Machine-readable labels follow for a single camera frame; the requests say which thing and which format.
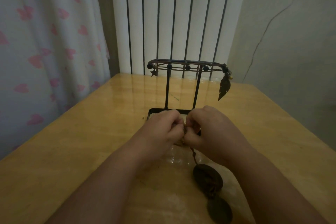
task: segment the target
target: left hand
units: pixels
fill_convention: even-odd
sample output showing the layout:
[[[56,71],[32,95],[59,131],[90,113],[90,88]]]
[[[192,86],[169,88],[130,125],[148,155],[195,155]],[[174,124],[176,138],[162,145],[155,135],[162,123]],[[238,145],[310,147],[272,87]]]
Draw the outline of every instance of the left hand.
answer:
[[[151,162],[184,136],[183,124],[177,110],[162,111],[146,121],[127,144],[144,163]]]

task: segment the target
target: forearm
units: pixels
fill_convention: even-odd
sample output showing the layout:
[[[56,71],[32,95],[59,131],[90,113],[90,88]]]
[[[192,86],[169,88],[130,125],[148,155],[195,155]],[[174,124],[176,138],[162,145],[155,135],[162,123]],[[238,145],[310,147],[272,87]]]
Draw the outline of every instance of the forearm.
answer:
[[[141,161],[128,144],[111,154],[47,223],[118,223]]]
[[[229,168],[257,223],[326,223],[287,178],[253,148],[236,158]]]

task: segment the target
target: star charm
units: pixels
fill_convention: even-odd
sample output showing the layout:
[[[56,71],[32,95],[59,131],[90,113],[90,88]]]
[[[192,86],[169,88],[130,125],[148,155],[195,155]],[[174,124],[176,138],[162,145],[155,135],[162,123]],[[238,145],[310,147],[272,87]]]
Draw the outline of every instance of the star charm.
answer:
[[[153,75],[155,75],[155,76],[157,76],[157,75],[158,75],[158,71],[157,71],[157,70],[155,70],[155,69],[154,69],[153,71],[151,71],[151,73],[152,73],[152,76],[153,76]]]

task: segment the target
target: wooden table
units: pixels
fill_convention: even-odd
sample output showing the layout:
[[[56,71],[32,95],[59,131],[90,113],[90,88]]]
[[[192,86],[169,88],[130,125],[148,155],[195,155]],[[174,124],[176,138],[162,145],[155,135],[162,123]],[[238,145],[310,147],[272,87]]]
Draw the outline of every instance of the wooden table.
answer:
[[[169,107],[191,109],[196,81],[170,80]],[[118,74],[0,162],[0,222],[43,223],[119,146],[164,107],[166,78]],[[254,86],[201,82],[196,107],[225,113],[331,223],[336,222],[336,153]],[[233,223],[253,222],[233,174],[206,157],[224,180]],[[125,223],[212,223],[191,172],[191,151],[174,146],[135,180]]]

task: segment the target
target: white radiator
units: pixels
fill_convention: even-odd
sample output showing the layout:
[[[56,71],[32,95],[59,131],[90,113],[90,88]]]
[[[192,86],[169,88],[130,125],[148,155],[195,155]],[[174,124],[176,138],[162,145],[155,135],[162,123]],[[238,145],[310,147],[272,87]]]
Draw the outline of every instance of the white radiator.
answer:
[[[152,59],[226,63],[242,1],[113,0],[120,72],[151,75],[146,65]],[[171,74],[182,77],[181,71]],[[213,73],[211,80],[222,77]]]

